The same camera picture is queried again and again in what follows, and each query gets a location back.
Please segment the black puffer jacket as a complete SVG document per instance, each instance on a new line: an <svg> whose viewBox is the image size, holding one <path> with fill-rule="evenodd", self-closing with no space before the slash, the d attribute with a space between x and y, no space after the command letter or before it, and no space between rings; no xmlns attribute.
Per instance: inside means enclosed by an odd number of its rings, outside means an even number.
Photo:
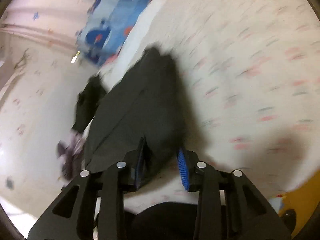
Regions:
<svg viewBox="0 0 320 240"><path fill-rule="evenodd" d="M148 47L101 100L85 143L86 168L104 171L144 139L149 152L140 179L145 185L189 136L199 139L200 132L176 62L157 47Z"/></svg>

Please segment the black knee trousers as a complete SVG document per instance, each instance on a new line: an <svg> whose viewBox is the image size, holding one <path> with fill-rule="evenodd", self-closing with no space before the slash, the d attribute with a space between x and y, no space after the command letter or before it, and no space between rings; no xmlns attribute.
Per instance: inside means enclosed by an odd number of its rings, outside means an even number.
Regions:
<svg viewBox="0 0 320 240"><path fill-rule="evenodd" d="M134 214L124 211L125 239L193 239L197 205L164 202Z"/></svg>

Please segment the purple patterned blanket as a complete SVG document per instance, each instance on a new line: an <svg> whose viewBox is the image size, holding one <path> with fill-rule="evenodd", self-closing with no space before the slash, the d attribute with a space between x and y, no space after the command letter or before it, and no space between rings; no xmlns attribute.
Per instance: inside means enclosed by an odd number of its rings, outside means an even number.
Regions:
<svg viewBox="0 0 320 240"><path fill-rule="evenodd" d="M81 133L71 130L68 145L59 141L56 154L61 165L61 176L65 181L71 181L82 170L85 139Z"/></svg>

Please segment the black crumpled garment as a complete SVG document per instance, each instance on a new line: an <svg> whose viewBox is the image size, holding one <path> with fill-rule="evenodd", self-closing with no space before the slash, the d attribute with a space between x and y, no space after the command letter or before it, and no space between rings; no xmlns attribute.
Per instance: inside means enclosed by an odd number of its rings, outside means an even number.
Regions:
<svg viewBox="0 0 320 240"><path fill-rule="evenodd" d="M80 134L84 132L106 94L100 75L91 76L84 90L78 94L73 130Z"/></svg>

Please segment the cherry print bed sheet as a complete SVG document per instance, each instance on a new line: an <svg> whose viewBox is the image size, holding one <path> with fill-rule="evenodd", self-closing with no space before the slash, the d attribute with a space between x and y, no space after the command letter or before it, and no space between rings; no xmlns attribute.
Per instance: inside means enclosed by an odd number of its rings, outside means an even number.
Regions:
<svg viewBox="0 0 320 240"><path fill-rule="evenodd" d="M319 20L307 0L153 0L104 84L150 45L176 59L187 149L242 170L265 197L319 170Z"/></svg>

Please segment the whale print blue curtain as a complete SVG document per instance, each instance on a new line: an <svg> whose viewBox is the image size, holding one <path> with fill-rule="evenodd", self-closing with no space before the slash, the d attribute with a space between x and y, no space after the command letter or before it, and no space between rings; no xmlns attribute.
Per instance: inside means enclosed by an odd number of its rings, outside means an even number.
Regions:
<svg viewBox="0 0 320 240"><path fill-rule="evenodd" d="M97 66L117 56L151 0L95 0L77 36L80 55Z"/></svg>

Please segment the wall power socket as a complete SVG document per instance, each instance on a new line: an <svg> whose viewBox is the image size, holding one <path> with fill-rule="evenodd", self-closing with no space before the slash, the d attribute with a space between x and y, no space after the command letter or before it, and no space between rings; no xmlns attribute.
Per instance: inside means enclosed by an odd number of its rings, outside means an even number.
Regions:
<svg viewBox="0 0 320 240"><path fill-rule="evenodd" d="M80 51L77 51L76 54L72 57L71 63L74 64L77 61L78 56L80 55Z"/></svg>

